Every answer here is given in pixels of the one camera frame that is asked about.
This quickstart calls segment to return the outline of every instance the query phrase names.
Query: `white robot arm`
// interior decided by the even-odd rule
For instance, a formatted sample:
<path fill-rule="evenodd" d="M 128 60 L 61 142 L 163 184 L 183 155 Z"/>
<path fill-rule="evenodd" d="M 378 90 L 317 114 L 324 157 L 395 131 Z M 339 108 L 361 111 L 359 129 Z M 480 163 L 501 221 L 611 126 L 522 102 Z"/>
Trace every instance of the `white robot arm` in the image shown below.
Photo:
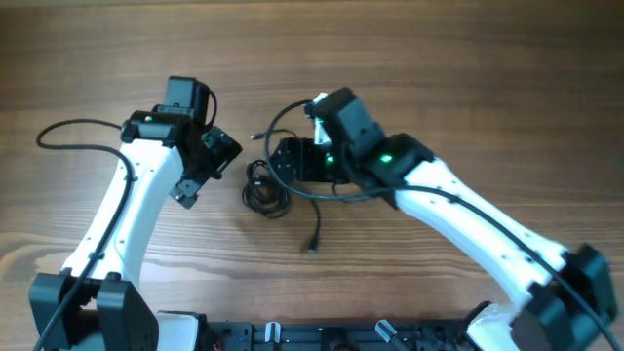
<path fill-rule="evenodd" d="M 178 79 L 175 78 L 174 83 L 179 83 Z M 196 83 L 191 92 L 197 92 Z M 570 253 L 562 245 L 523 227 L 472 191 L 440 158 L 414 139 L 406 135 L 385 137 L 349 90 L 320 95 L 314 102 L 306 103 L 308 114 L 315 119 L 317 143 L 334 155 L 341 155 L 336 164 L 342 164 L 348 171 L 345 172 L 349 180 L 359 184 L 364 194 L 382 196 L 393 207 L 442 233 L 480 264 L 507 293 L 510 305 L 491 304 L 467 321 L 465 335 L 471 347 L 486 351 L 540 347 L 581 349 L 602 332 L 566 290 L 553 286 L 553 275 L 532 259 L 526 248 L 538 254 L 540 260 L 564 276 L 575 289 L 583 288 L 582 298 L 587 299 L 604 324 L 615 318 L 612 283 L 605 258 L 599 253 L 591 248 Z M 147 243 L 168 195 L 185 207 L 192 206 L 201 185 L 209 177 L 219 178 L 220 172 L 240 152 L 240 146 L 217 127 L 198 132 L 192 119 L 176 108 L 180 106 L 171 103 L 162 107 L 160 113 L 136 112 L 125 124 L 120 151 L 132 163 L 135 178 L 126 206 L 87 279 L 77 282 L 121 198 L 126 184 L 122 162 L 117 166 L 92 226 L 63 265 L 61 274 L 40 274 L 35 279 L 30 302 L 40 333 L 50 324 L 55 308 L 66 297 L 69 287 L 84 285 L 78 297 L 74 297 L 72 308 L 63 312 L 56 326 L 53 323 L 45 343 L 47 350 L 219 351 L 220 342 L 229 337 L 226 331 L 231 333 L 230 327 L 208 324 L 205 315 L 172 312 L 153 316 L 137 292 Z M 271 130 L 284 113 L 278 115 L 267 131 L 267 154 Z M 345 153 L 339 152 L 343 147 L 346 149 L 345 145 L 350 152 L 348 159 Z M 202 164 L 201 160 L 210 162 Z M 349 164 L 356 167 L 349 171 Z M 275 170 L 271 171 L 279 179 Z M 433 190 L 417 191 L 418 187 Z M 481 214 L 453 199 L 461 199 Z M 519 242 L 503 235 L 484 215 L 506 228 Z M 99 323 L 93 328 L 79 328 L 86 319 L 76 311 L 92 297 L 97 298 Z M 253 330 L 249 335 L 248 328 L 244 327 L 240 339 L 237 336 L 228 341 L 228 351 L 252 348 L 253 351 L 277 351 L 288 328 L 275 331 L 275 326 L 279 327 L 275 323 L 265 329 L 249 325 Z M 298 336 L 291 336 L 286 342 L 302 337 L 307 343 L 301 347 L 291 343 L 284 351 L 316 350 L 318 342 L 311 345 L 313 341 L 310 340 L 325 327 L 297 327 L 298 333 L 292 335 Z M 392 339 L 392 345 L 400 350 L 409 350 L 390 335 L 396 336 L 397 332 L 386 327 L 377 325 L 379 334 L 387 342 Z M 368 331 L 358 333 L 363 339 L 366 335 Z M 392 350 L 390 345 L 367 347 Z M 417 348 L 416 345 L 414 341 L 411 347 Z"/>

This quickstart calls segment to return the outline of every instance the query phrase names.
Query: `cable plug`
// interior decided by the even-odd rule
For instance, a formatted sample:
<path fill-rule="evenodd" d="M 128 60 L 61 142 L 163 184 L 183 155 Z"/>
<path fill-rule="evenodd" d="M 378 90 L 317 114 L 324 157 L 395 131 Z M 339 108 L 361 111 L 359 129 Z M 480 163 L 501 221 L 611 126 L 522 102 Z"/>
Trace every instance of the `cable plug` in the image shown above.
<path fill-rule="evenodd" d="M 319 234 L 318 232 L 315 232 L 314 235 L 312 236 L 312 239 L 308 243 L 308 257 L 314 258 L 318 249 L 319 249 Z"/>
<path fill-rule="evenodd" d="M 266 134 L 266 133 L 256 133 L 256 134 L 254 134 L 253 136 L 250 136 L 250 139 L 251 139 L 251 140 L 260 140 L 260 139 L 263 139 L 263 138 L 264 138 L 264 135 L 265 135 L 265 134 Z"/>

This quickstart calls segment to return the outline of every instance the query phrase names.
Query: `wood grain surface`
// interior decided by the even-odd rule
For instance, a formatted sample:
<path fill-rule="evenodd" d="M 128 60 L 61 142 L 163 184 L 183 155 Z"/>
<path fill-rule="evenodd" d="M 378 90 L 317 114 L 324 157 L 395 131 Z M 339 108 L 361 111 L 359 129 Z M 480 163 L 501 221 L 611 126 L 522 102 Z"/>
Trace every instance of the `wood grain surface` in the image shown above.
<path fill-rule="evenodd" d="M 249 135 L 287 104 L 349 86 L 388 134 L 431 147 L 511 217 L 611 262 L 624 306 L 624 9 L 616 2 L 276 2 L 0 11 L 0 349 L 32 347 L 37 272 L 59 271 L 116 160 L 38 149 L 49 124 L 121 123 L 162 101 L 170 75 L 217 93 L 216 124 L 243 153 L 192 210 L 168 201 L 141 292 L 154 309 L 209 320 L 457 317 L 505 301 L 476 263 L 381 200 L 293 201 L 265 219 L 240 199 Z M 283 127 L 309 135 L 301 113 Z M 49 142 L 118 147 L 114 130 L 67 127 Z M 311 187 L 328 191 L 325 187 Z M 624 342 L 620 318 L 611 329 Z M 606 349 L 603 339 L 596 349 Z"/>

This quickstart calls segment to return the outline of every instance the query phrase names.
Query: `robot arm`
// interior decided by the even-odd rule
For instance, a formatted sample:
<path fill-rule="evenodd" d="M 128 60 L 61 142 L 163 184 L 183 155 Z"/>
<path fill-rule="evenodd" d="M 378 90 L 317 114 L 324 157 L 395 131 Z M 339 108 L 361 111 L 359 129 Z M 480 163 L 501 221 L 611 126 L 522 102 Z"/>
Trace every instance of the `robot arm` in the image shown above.
<path fill-rule="evenodd" d="M 221 178 L 242 150 L 213 125 L 214 117 L 206 124 L 209 96 L 216 103 L 203 83 L 171 77 L 165 104 L 135 112 L 122 127 L 120 152 L 133 167 L 134 178 L 103 250 L 97 253 L 96 247 L 127 187 L 126 163 L 121 161 L 89 231 L 60 274 L 38 274 L 31 286 L 30 305 L 39 333 L 46 336 L 46 350 L 143 350 L 159 344 L 192 350 L 197 344 L 205 319 L 154 316 L 137 287 L 147 243 L 167 196 L 192 207 L 202 185 Z M 96 263 L 85 273 L 94 254 Z M 81 306 L 92 298 L 97 309 L 84 310 Z"/>
<path fill-rule="evenodd" d="M 386 137 L 348 88 L 320 94 L 306 105 L 306 113 L 315 122 L 317 147 L 336 159 L 332 164 L 337 166 L 328 170 L 333 178 L 347 178 L 430 225 L 507 293 L 511 306 L 492 305 L 470 323 L 467 333 L 478 346 L 583 349 L 614 320 L 615 294 L 600 253 L 588 246 L 570 253 L 523 227 L 463 184 L 411 136 Z M 557 273 L 549 273 L 547 266 Z"/>

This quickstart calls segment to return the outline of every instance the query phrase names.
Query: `black joint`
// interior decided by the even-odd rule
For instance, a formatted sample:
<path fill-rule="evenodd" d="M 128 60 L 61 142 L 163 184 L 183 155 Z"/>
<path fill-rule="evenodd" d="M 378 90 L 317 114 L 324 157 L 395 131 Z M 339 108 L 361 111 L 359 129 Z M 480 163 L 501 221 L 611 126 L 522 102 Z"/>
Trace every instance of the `black joint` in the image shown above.
<path fill-rule="evenodd" d="M 562 278 L 606 325 L 617 315 L 617 298 L 609 277 L 608 261 L 588 246 L 564 255 Z M 534 283 L 528 289 L 532 299 L 512 323 L 512 338 L 521 350 L 584 350 L 600 334 L 596 323 L 579 307 L 561 285 Z"/>
<path fill-rule="evenodd" d="M 108 272 L 108 274 L 106 274 L 106 278 L 104 278 L 105 280 L 109 280 L 109 281 L 115 281 L 115 282 L 119 282 L 121 281 L 121 273 L 118 272 Z"/>
<path fill-rule="evenodd" d="M 364 189 L 406 185 L 404 177 L 421 162 L 431 162 L 433 152 L 418 140 L 406 134 L 387 137 L 367 157 L 360 159 L 361 170 L 358 179 L 350 179 Z M 363 181 L 364 175 L 373 176 L 373 181 Z M 380 196 L 393 208 L 397 208 L 395 192 Z"/>
<path fill-rule="evenodd" d="M 93 253 L 93 252 L 89 253 L 89 259 L 91 259 L 91 257 L 93 257 L 93 256 L 94 256 L 94 254 L 95 254 L 95 253 Z M 97 259 L 104 259 L 104 253 L 100 253 L 100 254 L 99 254 L 99 257 L 98 257 Z"/>
<path fill-rule="evenodd" d="M 308 107 L 321 118 L 324 129 L 335 145 L 348 144 L 351 155 L 359 159 L 385 139 L 378 123 L 373 122 L 362 101 L 349 88 L 339 89 Z"/>
<path fill-rule="evenodd" d="M 136 111 L 122 130 L 124 142 L 140 138 L 177 147 L 183 172 L 170 194 L 187 209 L 197 200 L 199 188 L 210 178 L 221 179 L 223 170 L 242 151 L 236 140 L 212 122 L 206 125 L 210 96 L 209 87 L 195 78 L 170 77 L 165 103 L 149 112 Z M 186 181 L 190 183 L 179 188 Z"/>
<path fill-rule="evenodd" d="M 286 184 L 295 181 L 348 182 L 337 155 L 322 145 L 314 144 L 314 139 L 309 137 L 281 139 L 269 162 Z"/>

